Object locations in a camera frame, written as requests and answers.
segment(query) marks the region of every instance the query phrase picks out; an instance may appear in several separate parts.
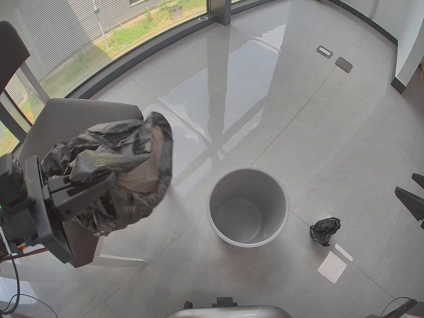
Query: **chair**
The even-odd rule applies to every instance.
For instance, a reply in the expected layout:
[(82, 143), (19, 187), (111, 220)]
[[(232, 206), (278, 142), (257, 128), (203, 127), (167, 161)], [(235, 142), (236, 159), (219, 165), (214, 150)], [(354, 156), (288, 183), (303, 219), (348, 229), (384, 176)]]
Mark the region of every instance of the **chair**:
[[(23, 72), (28, 77), (29, 68), (25, 60), (29, 57), (29, 51), (17, 31), (6, 21), (0, 21), (0, 40), (0, 53), (4, 54), (0, 61), (1, 92), (19, 67), (25, 67)], [(50, 99), (38, 81), (36, 84), (38, 84), (37, 95), (45, 106), (30, 128), (19, 151), (17, 159), (23, 168), (27, 158), (36, 155), (41, 161), (54, 145), (79, 135), (93, 125), (126, 119), (143, 119), (140, 109), (134, 105), (85, 99)], [(142, 266), (145, 263), (144, 260), (137, 258), (102, 255), (104, 237), (99, 240), (91, 231), (73, 221), (63, 223), (63, 226), (75, 255), (75, 260), (71, 264), (76, 268), (89, 263), (107, 266)]]

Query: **white chair leg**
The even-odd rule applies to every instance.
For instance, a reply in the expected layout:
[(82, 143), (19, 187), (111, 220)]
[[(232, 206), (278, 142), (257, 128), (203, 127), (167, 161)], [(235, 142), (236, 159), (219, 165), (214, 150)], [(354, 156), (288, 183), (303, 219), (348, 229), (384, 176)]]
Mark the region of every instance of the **white chair leg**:
[(104, 241), (105, 236), (100, 236), (99, 242), (97, 243), (96, 251), (94, 252), (93, 261), (90, 262), (88, 265), (144, 267), (144, 265), (146, 264), (145, 260), (139, 258), (127, 258), (102, 254), (101, 251)]

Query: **corrugated metal wall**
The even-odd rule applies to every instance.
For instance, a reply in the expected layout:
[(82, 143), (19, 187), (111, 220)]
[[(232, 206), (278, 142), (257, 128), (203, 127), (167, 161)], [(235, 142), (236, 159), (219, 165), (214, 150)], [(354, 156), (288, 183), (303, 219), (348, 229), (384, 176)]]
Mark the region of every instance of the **corrugated metal wall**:
[[(153, 8), (162, 0), (130, 6), (129, 0), (96, 0), (104, 31)], [(17, 29), (29, 49), (27, 63), (40, 79), (101, 36), (92, 0), (0, 0), (0, 19)]]

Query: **crumpled black plastic bag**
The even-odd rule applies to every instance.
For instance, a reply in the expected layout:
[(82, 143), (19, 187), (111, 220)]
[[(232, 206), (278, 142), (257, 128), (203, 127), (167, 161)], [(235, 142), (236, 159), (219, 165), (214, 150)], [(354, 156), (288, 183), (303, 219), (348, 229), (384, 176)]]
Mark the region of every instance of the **crumpled black plastic bag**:
[(340, 228), (340, 219), (331, 217), (318, 220), (310, 227), (311, 237), (322, 246), (330, 246), (330, 237)]
[(160, 114), (98, 124), (55, 146), (41, 162), (44, 177), (82, 184), (105, 171), (117, 182), (72, 220), (95, 235), (124, 229), (151, 214), (172, 178), (172, 130)]

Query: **lamp post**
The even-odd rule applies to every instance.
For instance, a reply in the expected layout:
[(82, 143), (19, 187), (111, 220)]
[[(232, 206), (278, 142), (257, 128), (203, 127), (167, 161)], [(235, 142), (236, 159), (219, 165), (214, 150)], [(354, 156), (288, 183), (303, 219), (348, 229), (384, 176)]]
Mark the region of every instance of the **lamp post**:
[(100, 23), (100, 18), (99, 18), (100, 10), (98, 7), (96, 7), (96, 0), (93, 0), (93, 6), (94, 6), (94, 14), (97, 17), (97, 22), (99, 23), (100, 31), (102, 32), (103, 41), (105, 42), (106, 50), (110, 50), (109, 44), (107, 43), (105, 32), (103, 32), (103, 27), (102, 27), (102, 24)]

